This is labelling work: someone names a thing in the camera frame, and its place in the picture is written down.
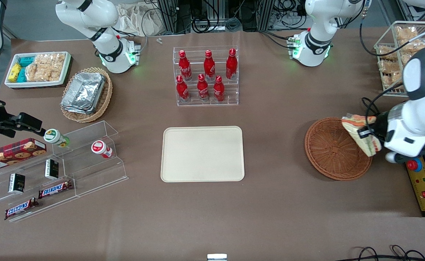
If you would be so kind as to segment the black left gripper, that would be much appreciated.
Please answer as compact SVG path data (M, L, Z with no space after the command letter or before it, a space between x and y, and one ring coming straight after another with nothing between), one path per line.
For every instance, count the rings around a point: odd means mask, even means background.
M368 137L377 138L380 141L389 141L388 136L388 116L389 111L383 111L376 116L375 129L373 126L362 126L357 130L357 134L360 139Z

